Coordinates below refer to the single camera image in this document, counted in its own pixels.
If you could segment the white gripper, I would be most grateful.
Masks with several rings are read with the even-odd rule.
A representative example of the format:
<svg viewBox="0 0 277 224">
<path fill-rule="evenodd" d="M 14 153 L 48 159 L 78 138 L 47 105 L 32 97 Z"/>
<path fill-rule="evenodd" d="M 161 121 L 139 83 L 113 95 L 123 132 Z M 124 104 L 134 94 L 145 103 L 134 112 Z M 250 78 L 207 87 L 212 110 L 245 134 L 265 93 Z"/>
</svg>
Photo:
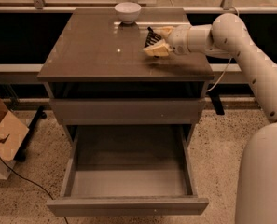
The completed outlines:
<svg viewBox="0 0 277 224">
<path fill-rule="evenodd" d="M 167 57 L 172 51 L 177 55 L 189 54 L 187 45 L 187 36 L 190 25 L 163 26 L 158 27 L 154 32 L 159 35 L 162 40 L 154 45 L 143 48 L 146 55 L 151 57 Z"/>
</svg>

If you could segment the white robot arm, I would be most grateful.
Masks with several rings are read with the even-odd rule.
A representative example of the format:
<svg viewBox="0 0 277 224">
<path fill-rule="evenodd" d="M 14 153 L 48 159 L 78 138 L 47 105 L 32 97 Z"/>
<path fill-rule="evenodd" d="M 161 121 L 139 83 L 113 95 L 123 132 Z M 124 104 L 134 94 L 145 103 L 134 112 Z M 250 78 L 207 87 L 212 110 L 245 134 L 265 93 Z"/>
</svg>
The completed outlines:
<svg viewBox="0 0 277 224">
<path fill-rule="evenodd" d="M 209 25 L 151 27 L 144 52 L 151 57 L 200 52 L 237 62 L 270 124 L 258 130 L 243 150 L 235 224 L 277 224 L 277 64 L 232 13 Z"/>
</svg>

